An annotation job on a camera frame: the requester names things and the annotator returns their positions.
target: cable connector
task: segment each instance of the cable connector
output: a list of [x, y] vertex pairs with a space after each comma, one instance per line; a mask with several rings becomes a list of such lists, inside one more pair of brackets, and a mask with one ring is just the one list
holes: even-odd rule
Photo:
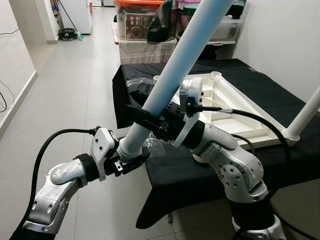
[[222, 108], [222, 110], [219, 110], [218, 112], [232, 114], [234, 112], [234, 110], [232, 108]]
[[230, 109], [222, 109], [221, 107], [215, 107], [215, 106], [203, 106], [201, 104], [191, 104], [191, 103], [188, 103], [186, 105], [186, 109], [187, 109], [187, 115], [193, 115], [195, 113], [200, 113], [202, 111], [213, 111], [213, 112], [223, 112], [223, 110], [225, 109], [226, 111], [224, 111], [225, 113], [228, 113], [228, 114], [232, 114], [232, 109], [231, 109], [231, 112], [227, 110], [230, 110]]
[[100, 126], [96, 126], [95, 128], [93, 129], [89, 129], [89, 134], [92, 135], [92, 136], [95, 136], [98, 129], [100, 129], [101, 127]]

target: container lid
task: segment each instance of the container lid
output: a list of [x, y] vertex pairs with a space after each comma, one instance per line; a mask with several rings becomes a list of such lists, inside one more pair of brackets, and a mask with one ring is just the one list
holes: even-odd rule
[[164, 2], [164, 0], [114, 0], [114, 2], [120, 5], [140, 4], [160, 6]]
[[199, 6], [199, 3], [189, 4], [183, 7], [182, 14], [186, 16], [193, 16]]

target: pvc pipe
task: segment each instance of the pvc pipe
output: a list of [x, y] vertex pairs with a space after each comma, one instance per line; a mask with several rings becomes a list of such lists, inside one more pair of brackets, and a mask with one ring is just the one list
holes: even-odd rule
[[300, 139], [300, 133], [304, 130], [319, 108], [320, 86], [317, 88], [315, 93], [299, 112], [299, 114], [295, 117], [290, 126], [282, 131], [283, 135], [291, 141], [298, 141]]
[[[211, 39], [233, 0], [202, 0], [154, 86], [144, 110], [159, 118]], [[137, 157], [150, 130], [134, 123], [120, 141], [118, 153], [125, 162]]]

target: black cable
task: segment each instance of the black cable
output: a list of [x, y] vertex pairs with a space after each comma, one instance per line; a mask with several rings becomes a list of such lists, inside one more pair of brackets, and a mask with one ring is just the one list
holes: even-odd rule
[[40, 163], [41, 163], [41, 159], [48, 147], [48, 145], [52, 142], [52, 140], [54, 138], [56, 138], [57, 136], [61, 135], [61, 134], [65, 134], [65, 133], [85, 133], [85, 134], [95, 134], [95, 131], [93, 129], [89, 129], [89, 130], [85, 130], [85, 129], [63, 129], [60, 131], [57, 131], [56, 133], [52, 134], [42, 145], [38, 155], [36, 156], [36, 160], [34, 163], [34, 167], [33, 167], [33, 173], [32, 173], [32, 181], [31, 181], [31, 194], [30, 194], [30, 200], [29, 200], [29, 204], [28, 207], [25, 211], [25, 214], [21, 220], [21, 222], [19, 223], [18, 227], [16, 228], [16, 232], [18, 232], [22, 226], [24, 225], [25, 221], [27, 220], [32, 206], [34, 204], [35, 201], [35, 197], [36, 197], [36, 188], [37, 188], [37, 177], [38, 177], [38, 172], [39, 172], [39, 167], [40, 167]]
[[308, 233], [306, 233], [306, 232], [304, 232], [304, 231], [296, 228], [295, 226], [291, 225], [290, 223], [288, 223], [288, 222], [287, 222], [285, 219], [283, 219], [283, 218], [279, 215], [279, 213], [277, 213], [275, 210], [273, 210], [273, 213], [274, 213], [274, 215], [276, 215], [276, 216], [280, 219], [281, 223], [283, 223], [284, 225], [286, 225], [288, 228], [292, 229], [293, 231], [297, 232], [298, 234], [306, 237], [307, 239], [319, 240], [318, 238], [316, 238], [316, 237], [314, 237], [314, 236], [311, 236], [311, 235], [309, 235]]
[[236, 135], [236, 134], [231, 134], [234, 138], [237, 138], [237, 139], [241, 139], [243, 141], [245, 141], [247, 144], [249, 144], [250, 146], [250, 152], [252, 154], [255, 154], [255, 146], [252, 144], [252, 142], [250, 142], [247, 138], [243, 137], [243, 136], [240, 136], [240, 135]]
[[10, 35], [10, 34], [14, 34], [15, 32], [18, 32], [20, 29], [19, 25], [18, 25], [18, 29], [17, 30], [14, 30], [13, 32], [3, 32], [3, 33], [0, 33], [0, 35]]
[[7, 102], [6, 102], [6, 100], [5, 100], [4, 96], [2, 95], [2, 93], [1, 93], [1, 92], [0, 92], [0, 95], [1, 95], [1, 97], [2, 97], [2, 99], [3, 99], [3, 101], [4, 101], [4, 105], [5, 105], [4, 109], [0, 111], [0, 113], [3, 113], [4, 111], [6, 111], [6, 110], [7, 110]]
[[[198, 106], [196, 108], [199, 109], [200, 112], [202, 112], [202, 111], [218, 112], [218, 111], [222, 110], [221, 107], [210, 107], [210, 106]], [[280, 140], [280, 142], [281, 142], [281, 144], [283, 146], [284, 152], [285, 152], [285, 161], [286, 161], [286, 163], [289, 163], [291, 161], [290, 149], [289, 149], [289, 145], [288, 145], [285, 137], [278, 130], [278, 128], [276, 128], [271, 122], [267, 121], [266, 119], [264, 119], [264, 118], [262, 118], [262, 117], [260, 117], [258, 115], [250, 113], [250, 112], [237, 110], [237, 109], [231, 109], [231, 110], [232, 110], [232, 112], [230, 112], [230, 114], [237, 114], [237, 115], [245, 116], [245, 117], [257, 120], [258, 122], [266, 125]]]
[[9, 90], [9, 92], [13, 95], [12, 107], [7, 108], [8, 110], [9, 110], [9, 109], [12, 109], [12, 108], [14, 107], [14, 105], [15, 105], [16, 96], [15, 96], [15, 94], [10, 90], [10, 88], [9, 88], [7, 85], [5, 85], [1, 80], [0, 80], [0, 83], [2, 83], [2, 85], [5, 86], [5, 87]]
[[[220, 107], [208, 107], [208, 106], [197, 106], [197, 109], [199, 109], [200, 111], [214, 111], [214, 112], [218, 112], [221, 111], [222, 108]], [[253, 113], [250, 112], [246, 112], [246, 111], [242, 111], [242, 110], [237, 110], [237, 109], [232, 109], [232, 112], [230, 112], [231, 114], [237, 114], [237, 115], [241, 115], [241, 116], [245, 116], [254, 120], [257, 120], [258, 122], [266, 125], [280, 140], [284, 152], [285, 152], [285, 160], [286, 163], [289, 163], [291, 161], [291, 153], [290, 153], [290, 149], [289, 149], [289, 145], [285, 139], [285, 137], [281, 134], [281, 132], [269, 121], [267, 121], [266, 119], [255, 115]], [[272, 196], [278, 191], [279, 188], [274, 188], [272, 190], [270, 190], [268, 192], [268, 195], [264, 198], [264, 200], [268, 201], [272, 198]], [[275, 215], [286, 225], [288, 225], [288, 227], [292, 228], [294, 231], [296, 231], [297, 233], [305, 236], [306, 238], [312, 239], [312, 240], [318, 240], [310, 235], [308, 235], [307, 233], [299, 230], [298, 228], [292, 226], [291, 224], [289, 224], [287, 221], [285, 221], [283, 218], [279, 217], [276, 213]], [[236, 240], [241, 234], [242, 232], [240, 232], [240, 230], [233, 236], [232, 240]]]

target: table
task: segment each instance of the table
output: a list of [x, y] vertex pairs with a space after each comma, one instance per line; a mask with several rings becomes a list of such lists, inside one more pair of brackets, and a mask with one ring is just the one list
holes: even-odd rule
[[[164, 63], [120, 66], [113, 78], [113, 101], [118, 128], [133, 121], [122, 107], [135, 102], [128, 92], [140, 90], [147, 94], [152, 79], [160, 75]], [[289, 93], [268, 76], [255, 71], [238, 59], [197, 61], [190, 74], [219, 71], [263, 110], [285, 127], [292, 122], [304, 102]], [[255, 155], [263, 164], [263, 181], [269, 189], [287, 187], [320, 178], [320, 114], [317, 113], [291, 147], [292, 161], [285, 163], [280, 145], [258, 148]], [[162, 144], [163, 155], [149, 158], [145, 165], [152, 190], [137, 219], [136, 227], [146, 229], [174, 210], [194, 204], [225, 198], [224, 187], [215, 171], [193, 160], [189, 150]]]

